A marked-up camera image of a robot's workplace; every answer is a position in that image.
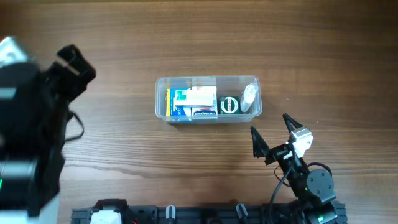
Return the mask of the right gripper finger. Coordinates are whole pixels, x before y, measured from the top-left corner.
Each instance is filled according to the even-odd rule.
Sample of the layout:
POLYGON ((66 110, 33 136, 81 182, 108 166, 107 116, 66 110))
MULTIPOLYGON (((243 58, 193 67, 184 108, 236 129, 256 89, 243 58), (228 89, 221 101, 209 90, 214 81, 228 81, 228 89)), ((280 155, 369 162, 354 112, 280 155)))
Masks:
POLYGON ((253 156, 256 158, 266 157, 269 153, 269 146, 254 126, 250 127, 253 145, 253 156))
POLYGON ((282 117, 284 119, 285 125, 286 125, 289 133, 303 127, 302 124, 298 123, 296 120, 294 120, 292 117, 290 117, 287 113, 284 113, 282 115, 282 117))

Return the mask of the white dropper bottle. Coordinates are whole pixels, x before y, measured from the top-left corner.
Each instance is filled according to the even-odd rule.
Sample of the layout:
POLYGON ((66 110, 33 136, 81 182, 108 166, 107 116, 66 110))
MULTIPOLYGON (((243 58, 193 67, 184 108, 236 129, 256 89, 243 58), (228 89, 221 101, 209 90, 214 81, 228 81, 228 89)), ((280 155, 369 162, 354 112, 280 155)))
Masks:
POLYGON ((255 83, 251 83, 245 88, 243 95, 240 99, 240 107, 243 113, 247 112, 254 102, 258 90, 259 87, 255 83))

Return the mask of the green round-logo box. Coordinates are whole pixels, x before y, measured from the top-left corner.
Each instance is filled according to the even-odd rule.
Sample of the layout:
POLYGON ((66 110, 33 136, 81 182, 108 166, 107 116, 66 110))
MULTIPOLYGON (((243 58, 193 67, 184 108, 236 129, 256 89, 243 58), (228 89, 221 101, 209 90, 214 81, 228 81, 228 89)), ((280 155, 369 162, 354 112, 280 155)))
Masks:
POLYGON ((218 113, 221 115, 240 114, 238 96, 221 96, 218 98, 218 113))

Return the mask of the white Hansaplast box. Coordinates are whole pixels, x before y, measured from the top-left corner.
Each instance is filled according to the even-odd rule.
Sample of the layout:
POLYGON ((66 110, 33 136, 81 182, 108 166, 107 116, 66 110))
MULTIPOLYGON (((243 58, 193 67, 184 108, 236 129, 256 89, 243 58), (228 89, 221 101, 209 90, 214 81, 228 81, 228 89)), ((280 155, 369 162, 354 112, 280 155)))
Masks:
POLYGON ((215 86, 193 86, 192 90, 205 91, 206 93, 211 93, 212 95, 212 105, 211 106, 193 106, 192 116, 204 118, 204 116, 209 116, 211 118, 217 118, 218 115, 218 104, 217 104, 217 89, 215 86))

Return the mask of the white green medicine box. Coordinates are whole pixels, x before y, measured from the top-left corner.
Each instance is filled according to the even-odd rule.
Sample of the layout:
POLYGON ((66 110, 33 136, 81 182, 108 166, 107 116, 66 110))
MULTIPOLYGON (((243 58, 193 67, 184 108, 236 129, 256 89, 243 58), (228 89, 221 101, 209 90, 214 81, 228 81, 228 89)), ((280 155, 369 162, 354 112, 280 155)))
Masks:
POLYGON ((174 105, 177 106, 212 106, 213 90, 176 90, 174 105))

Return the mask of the blue yellow VapoDrops box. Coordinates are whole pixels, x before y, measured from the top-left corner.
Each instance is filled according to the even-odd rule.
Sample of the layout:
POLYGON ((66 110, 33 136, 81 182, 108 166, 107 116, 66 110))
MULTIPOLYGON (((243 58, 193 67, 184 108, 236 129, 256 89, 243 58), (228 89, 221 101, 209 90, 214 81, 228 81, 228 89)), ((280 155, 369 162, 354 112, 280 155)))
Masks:
POLYGON ((185 101, 187 88, 168 88, 166 90, 166 115, 191 117, 192 108, 186 105, 178 105, 178 101, 185 101))

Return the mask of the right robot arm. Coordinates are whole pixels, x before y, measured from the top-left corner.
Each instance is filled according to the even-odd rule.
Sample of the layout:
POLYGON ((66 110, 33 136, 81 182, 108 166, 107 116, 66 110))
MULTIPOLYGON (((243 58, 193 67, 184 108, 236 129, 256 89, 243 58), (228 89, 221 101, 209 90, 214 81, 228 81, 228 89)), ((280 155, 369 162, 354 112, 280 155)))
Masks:
POLYGON ((320 162, 307 164, 303 157, 312 146, 313 133, 288 114, 282 115, 289 138, 285 143, 270 148, 254 127, 250 127, 253 156, 264 158, 266 165, 278 163, 283 176, 272 193, 267 214, 270 223, 329 223, 338 219, 333 201, 336 199, 331 169, 320 162), (274 200, 280 188, 287 185, 295 195, 295 201, 287 205, 288 214, 282 218, 274 215, 274 200))

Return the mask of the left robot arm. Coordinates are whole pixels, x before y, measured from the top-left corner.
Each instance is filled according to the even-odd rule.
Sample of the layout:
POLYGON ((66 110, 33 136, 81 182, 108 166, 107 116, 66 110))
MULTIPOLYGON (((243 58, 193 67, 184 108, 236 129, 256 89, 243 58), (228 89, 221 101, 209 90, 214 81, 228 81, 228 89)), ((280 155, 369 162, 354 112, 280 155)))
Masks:
POLYGON ((22 49, 8 47, 1 66, 1 223, 56 223, 62 149, 68 122, 81 119, 69 108, 96 76, 79 48, 57 52, 42 70, 22 49))

